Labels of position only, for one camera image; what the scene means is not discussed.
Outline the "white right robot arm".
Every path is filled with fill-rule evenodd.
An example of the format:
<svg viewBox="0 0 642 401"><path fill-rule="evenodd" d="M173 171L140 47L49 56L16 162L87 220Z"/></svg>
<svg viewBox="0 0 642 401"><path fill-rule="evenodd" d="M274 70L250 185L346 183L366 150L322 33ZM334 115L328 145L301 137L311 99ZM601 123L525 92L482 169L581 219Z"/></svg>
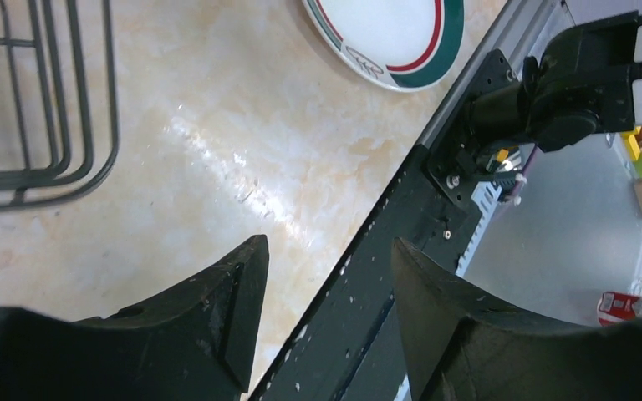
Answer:
<svg viewBox="0 0 642 401"><path fill-rule="evenodd" d="M551 152L640 125L642 13L632 11L561 32L540 59L525 59L522 81L473 100L467 147L485 154L535 144Z"/></svg>

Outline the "white plate teal rim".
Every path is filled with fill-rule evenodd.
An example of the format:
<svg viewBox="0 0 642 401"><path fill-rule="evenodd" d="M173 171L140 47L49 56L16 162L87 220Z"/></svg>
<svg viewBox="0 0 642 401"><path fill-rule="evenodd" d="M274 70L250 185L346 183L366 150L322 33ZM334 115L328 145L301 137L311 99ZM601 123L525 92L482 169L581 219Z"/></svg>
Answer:
<svg viewBox="0 0 642 401"><path fill-rule="evenodd" d="M428 89L450 71L465 25L462 0L305 0L328 46L384 89Z"/></svg>

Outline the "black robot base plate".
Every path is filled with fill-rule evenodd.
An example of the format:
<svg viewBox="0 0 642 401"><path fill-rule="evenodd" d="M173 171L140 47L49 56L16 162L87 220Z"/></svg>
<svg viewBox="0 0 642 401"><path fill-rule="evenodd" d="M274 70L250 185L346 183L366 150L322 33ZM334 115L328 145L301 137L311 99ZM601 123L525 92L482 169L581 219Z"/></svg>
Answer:
<svg viewBox="0 0 642 401"><path fill-rule="evenodd" d="M409 392L390 268L395 238L456 267L482 212L428 176L438 142L406 156L252 391L253 400L401 400ZM462 201L463 207L456 207Z"/></svg>

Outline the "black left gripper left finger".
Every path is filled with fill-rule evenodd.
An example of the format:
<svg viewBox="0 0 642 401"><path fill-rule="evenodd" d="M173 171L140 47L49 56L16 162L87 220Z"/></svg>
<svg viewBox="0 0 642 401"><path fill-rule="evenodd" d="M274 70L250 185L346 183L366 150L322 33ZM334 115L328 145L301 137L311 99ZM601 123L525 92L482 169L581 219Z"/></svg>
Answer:
<svg viewBox="0 0 642 401"><path fill-rule="evenodd" d="M248 391L268 239L107 317L0 307L0 400L238 400Z"/></svg>

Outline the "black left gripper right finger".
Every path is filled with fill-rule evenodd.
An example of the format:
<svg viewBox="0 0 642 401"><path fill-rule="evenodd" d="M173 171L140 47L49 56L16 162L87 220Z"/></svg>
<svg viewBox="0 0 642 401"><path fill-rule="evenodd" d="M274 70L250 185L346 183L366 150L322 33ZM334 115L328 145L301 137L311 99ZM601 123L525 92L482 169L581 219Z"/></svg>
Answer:
<svg viewBox="0 0 642 401"><path fill-rule="evenodd" d="M391 250L415 400L642 400L642 318L585 327L495 297L412 243Z"/></svg>

